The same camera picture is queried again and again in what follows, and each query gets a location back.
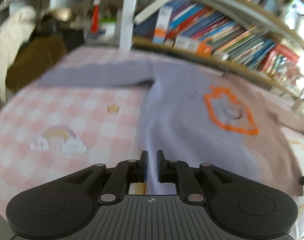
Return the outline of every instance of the gingham pattern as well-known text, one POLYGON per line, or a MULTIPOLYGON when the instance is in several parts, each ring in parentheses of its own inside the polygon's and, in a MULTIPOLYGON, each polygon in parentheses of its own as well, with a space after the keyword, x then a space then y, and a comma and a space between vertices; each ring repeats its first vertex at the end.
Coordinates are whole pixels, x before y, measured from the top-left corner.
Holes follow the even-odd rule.
MULTIPOLYGON (((82 47, 64 57, 58 67, 143 59, 182 62, 154 53, 82 47)), ((202 68, 202 71, 214 75, 221 73, 209 68, 202 68)), ((289 108, 282 99, 254 85, 253 88, 268 100, 289 108)), ((139 158, 136 127, 145 93, 141 87, 39 89, 35 84, 21 90, 0 112, 0 214, 5 217, 9 200, 26 189, 94 163, 114 167, 119 161, 139 158), (111 103, 120 106, 117 115, 108 115, 107 105, 111 103), (28 148, 36 136, 56 125, 73 130, 88 146, 88 152, 62 155, 59 146, 47 152, 28 148)), ((300 133, 285 128, 282 131, 289 140, 299 140, 304 145, 304 136, 300 133)))

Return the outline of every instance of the white cloth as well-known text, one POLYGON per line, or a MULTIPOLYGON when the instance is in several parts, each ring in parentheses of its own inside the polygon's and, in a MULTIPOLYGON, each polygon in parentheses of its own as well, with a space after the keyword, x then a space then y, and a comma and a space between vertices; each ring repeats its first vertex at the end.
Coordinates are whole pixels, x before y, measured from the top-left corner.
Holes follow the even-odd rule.
POLYGON ((36 10, 24 6, 9 17, 0 27, 0 99, 6 101, 5 78, 8 68, 13 64, 21 45, 28 41, 35 23, 36 10))

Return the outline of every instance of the pink checkered tablecloth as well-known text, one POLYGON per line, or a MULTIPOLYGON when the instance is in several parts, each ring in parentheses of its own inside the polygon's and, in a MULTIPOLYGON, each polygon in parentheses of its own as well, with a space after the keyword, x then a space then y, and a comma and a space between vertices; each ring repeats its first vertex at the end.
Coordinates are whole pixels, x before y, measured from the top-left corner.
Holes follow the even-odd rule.
MULTIPOLYGON (((182 62, 150 52, 81 47, 58 67, 143 59, 182 62)), ((220 74, 210 68, 202 71, 220 74)), ((253 88, 289 109, 284 100, 253 88)), ((0 214, 5 217, 10 199, 29 188, 95 163, 115 167, 122 160, 138 159, 142 149, 136 140, 137 123, 146 92, 143 87, 38 88, 32 84, 17 93, 0 111, 0 214)), ((286 128, 282 131, 289 142, 298 143, 304 155, 304 135, 286 128)))

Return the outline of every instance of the white shelf post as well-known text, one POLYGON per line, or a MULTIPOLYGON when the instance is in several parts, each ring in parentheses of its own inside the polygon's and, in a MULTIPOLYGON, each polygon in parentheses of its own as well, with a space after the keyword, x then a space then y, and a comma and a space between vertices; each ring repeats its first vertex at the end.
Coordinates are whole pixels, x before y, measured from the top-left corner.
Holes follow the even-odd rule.
POLYGON ((132 46, 133 18, 137 0, 124 0, 122 9, 120 49, 130 50, 132 46))

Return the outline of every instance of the crosshair symbol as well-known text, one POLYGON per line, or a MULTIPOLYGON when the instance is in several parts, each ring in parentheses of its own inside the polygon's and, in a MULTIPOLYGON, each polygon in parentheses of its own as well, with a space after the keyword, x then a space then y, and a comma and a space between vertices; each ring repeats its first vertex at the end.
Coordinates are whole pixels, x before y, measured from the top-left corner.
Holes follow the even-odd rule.
POLYGON ((156 201, 156 199, 155 198, 149 198, 147 201, 150 202, 150 203, 154 203, 156 201))

